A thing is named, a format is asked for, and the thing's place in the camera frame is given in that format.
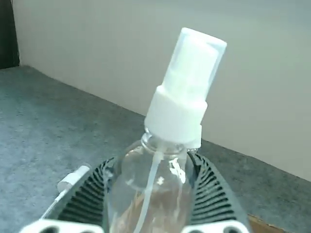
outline small white cap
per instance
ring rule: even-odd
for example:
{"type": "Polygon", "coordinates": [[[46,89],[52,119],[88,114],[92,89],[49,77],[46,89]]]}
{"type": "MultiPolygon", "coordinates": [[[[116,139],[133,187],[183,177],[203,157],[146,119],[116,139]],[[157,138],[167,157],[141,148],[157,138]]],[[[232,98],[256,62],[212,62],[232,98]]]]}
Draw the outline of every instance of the small white cap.
{"type": "Polygon", "coordinates": [[[181,31],[145,119],[145,127],[162,140],[186,144],[197,138],[215,66],[220,61],[220,53],[211,41],[221,48],[226,46],[226,42],[204,33],[187,28],[181,31]]]}
{"type": "Polygon", "coordinates": [[[62,179],[58,184],[57,184],[57,190],[59,193],[63,192],[66,189],[70,189],[73,187],[78,180],[81,179],[81,177],[84,176],[89,171],[88,166],[81,166],[74,172],[68,174],[64,179],[62,179]]]}
{"type": "Polygon", "coordinates": [[[199,149],[201,148],[201,141],[202,141],[202,125],[199,125],[197,128],[197,137],[193,141],[186,143],[186,149],[199,149]]]}

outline white wall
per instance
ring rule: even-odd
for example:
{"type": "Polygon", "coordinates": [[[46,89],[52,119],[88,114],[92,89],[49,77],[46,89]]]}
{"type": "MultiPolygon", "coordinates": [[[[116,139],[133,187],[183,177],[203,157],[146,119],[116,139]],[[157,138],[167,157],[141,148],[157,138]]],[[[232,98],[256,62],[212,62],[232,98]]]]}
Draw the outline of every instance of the white wall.
{"type": "Polygon", "coordinates": [[[13,0],[23,64],[145,114],[182,27],[228,42],[204,139],[311,181],[309,0],[13,0]]]}

